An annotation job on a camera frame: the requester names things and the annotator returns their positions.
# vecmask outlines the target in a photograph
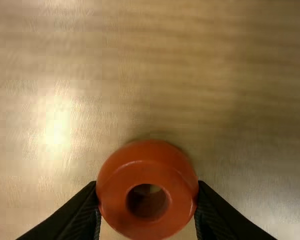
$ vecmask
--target table surface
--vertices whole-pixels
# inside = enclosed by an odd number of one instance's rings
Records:
[[[0,0],[0,240],[148,138],[300,240],[300,0]]]

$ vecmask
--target center hole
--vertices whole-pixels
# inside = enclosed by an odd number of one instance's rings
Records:
[[[157,185],[140,184],[127,195],[127,207],[139,218],[155,220],[167,209],[167,196]]]

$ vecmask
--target orange ring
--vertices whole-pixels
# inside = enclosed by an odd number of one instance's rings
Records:
[[[149,185],[161,190],[149,193]],[[103,164],[96,184],[103,218],[133,240],[159,240],[180,231],[196,210],[198,190],[188,158],[161,140],[117,150]]]

